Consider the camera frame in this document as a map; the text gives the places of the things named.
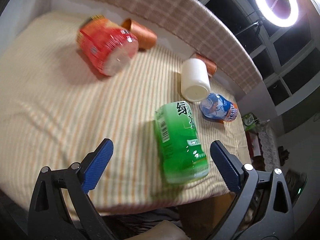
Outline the striped yellow cloth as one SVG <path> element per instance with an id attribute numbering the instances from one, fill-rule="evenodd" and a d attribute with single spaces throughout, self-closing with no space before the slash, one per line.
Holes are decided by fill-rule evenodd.
<path id="1" fill-rule="evenodd" d="M 214 163 L 206 177 L 182 187 L 162 182 L 154 113 L 181 100 L 182 59 L 157 45 L 117 75 L 102 76 L 76 44 L 84 20 L 56 11 L 42 15 L 1 57 L 1 190 L 28 209 L 42 167 L 67 168 L 108 138 L 113 156 L 89 194 L 104 215 L 227 193 Z"/>

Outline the beige plaid blanket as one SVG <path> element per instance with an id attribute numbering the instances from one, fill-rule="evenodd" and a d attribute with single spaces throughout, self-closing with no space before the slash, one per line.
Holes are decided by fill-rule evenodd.
<path id="1" fill-rule="evenodd" d="M 198 0 L 92 0 L 142 17 L 217 63 L 245 93 L 263 79 L 235 35 Z"/>

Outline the red lemon drink bottle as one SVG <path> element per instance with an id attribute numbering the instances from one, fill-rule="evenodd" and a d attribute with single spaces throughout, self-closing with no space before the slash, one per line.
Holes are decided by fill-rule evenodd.
<path id="1" fill-rule="evenodd" d="M 94 15 L 84 22 L 76 42 L 93 67 L 104 76 L 114 76 L 128 67 L 139 47 L 135 35 L 103 15 Z"/>

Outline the green snack package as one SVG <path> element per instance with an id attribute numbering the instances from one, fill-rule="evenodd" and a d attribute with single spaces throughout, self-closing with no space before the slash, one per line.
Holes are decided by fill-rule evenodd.
<path id="1" fill-rule="evenodd" d="M 255 128 L 255 116 L 253 113 L 248 113 L 242 117 L 242 123 L 244 125 L 244 130 L 249 131 Z"/>

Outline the white paper cup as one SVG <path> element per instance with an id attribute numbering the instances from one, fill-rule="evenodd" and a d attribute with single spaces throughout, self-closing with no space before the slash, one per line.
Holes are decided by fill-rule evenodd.
<path id="1" fill-rule="evenodd" d="M 206 64 L 190 58 L 181 65 L 181 94 L 190 102 L 200 102 L 211 92 Z"/>

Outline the orange patterned paper cup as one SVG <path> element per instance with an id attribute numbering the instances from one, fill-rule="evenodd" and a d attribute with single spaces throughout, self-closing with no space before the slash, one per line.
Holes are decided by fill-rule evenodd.
<path id="1" fill-rule="evenodd" d="M 127 18 L 121 26 L 131 32 L 138 40 L 140 50 L 149 50 L 157 43 L 157 35 L 135 20 Z"/>

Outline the green tea bottle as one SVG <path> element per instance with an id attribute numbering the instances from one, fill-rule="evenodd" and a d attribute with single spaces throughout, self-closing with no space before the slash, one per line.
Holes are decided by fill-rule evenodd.
<path id="1" fill-rule="evenodd" d="M 164 104 L 155 111 L 162 174 L 169 184 L 186 184 L 209 173 L 190 105 L 186 101 Z"/>

